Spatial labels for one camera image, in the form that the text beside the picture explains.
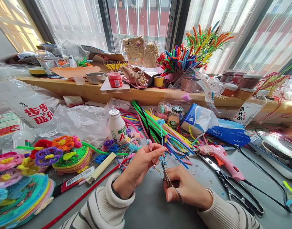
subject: small scissors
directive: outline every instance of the small scissors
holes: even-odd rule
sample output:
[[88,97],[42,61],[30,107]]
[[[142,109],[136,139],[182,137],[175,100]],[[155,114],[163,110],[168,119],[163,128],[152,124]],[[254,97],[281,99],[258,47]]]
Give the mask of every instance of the small scissors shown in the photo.
[[[224,189],[228,193],[228,197],[230,200],[235,199],[238,203],[240,203],[252,216],[255,214],[261,217],[265,210],[260,202],[256,199],[256,197],[248,190],[245,186],[243,186],[240,182],[235,180],[234,178],[226,175],[213,161],[211,161],[208,157],[204,157],[203,155],[198,154],[218,175],[219,180],[224,186]],[[255,206],[251,201],[249,201],[240,191],[238,191],[234,185],[232,185],[229,180],[237,184],[248,196],[256,203]],[[245,182],[248,185],[254,187],[250,182]]]
[[171,181],[170,181],[170,179],[169,179],[169,177],[168,177],[168,175],[167,175],[167,173],[166,173],[166,168],[165,168],[165,165],[164,165],[163,160],[161,160],[161,165],[162,165],[162,168],[163,168],[164,180],[165,180],[166,183],[167,183],[167,187],[168,187],[168,188],[175,188],[175,190],[176,190],[177,193],[179,194],[179,197],[180,197],[181,203],[183,204],[184,202],[183,202],[183,198],[182,198],[180,192],[178,191],[178,189],[177,189],[175,186],[172,185],[172,183],[171,183]]

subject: pink glue gun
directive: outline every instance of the pink glue gun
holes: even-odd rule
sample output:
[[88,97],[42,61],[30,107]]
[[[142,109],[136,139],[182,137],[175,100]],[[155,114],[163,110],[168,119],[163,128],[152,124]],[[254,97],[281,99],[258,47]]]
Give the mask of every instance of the pink glue gun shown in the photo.
[[227,154],[222,146],[206,145],[200,146],[199,149],[200,154],[213,156],[217,160],[219,167],[224,165],[235,180],[242,181],[245,179],[242,172],[226,157]]

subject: sweater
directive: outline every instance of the sweater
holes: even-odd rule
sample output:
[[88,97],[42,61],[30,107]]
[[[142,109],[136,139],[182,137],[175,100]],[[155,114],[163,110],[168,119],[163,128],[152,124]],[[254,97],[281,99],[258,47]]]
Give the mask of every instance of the sweater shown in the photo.
[[[91,193],[81,210],[66,220],[59,229],[121,229],[124,215],[134,201],[135,191],[128,200],[118,198],[112,191],[112,181],[119,174],[110,176],[105,187]],[[259,222],[242,206],[224,201],[214,191],[213,205],[199,216],[209,229],[263,229]]]

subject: fingernail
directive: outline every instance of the fingernail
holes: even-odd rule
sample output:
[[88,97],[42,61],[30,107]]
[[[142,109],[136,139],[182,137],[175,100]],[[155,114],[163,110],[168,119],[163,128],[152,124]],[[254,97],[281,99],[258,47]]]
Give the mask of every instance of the fingernail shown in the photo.
[[172,199],[172,193],[170,192],[170,193],[168,193],[168,195],[167,195],[167,202],[170,202],[171,199]]

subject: tissue pack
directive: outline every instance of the tissue pack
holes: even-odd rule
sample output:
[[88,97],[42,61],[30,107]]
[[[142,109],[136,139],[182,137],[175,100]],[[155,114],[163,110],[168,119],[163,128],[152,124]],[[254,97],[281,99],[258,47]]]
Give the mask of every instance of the tissue pack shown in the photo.
[[237,147],[250,142],[250,137],[242,124],[224,119],[218,119],[218,122],[219,125],[208,129],[206,133]]
[[181,122],[181,128],[189,132],[190,127],[192,135],[199,138],[205,134],[208,128],[218,124],[214,112],[194,103]]

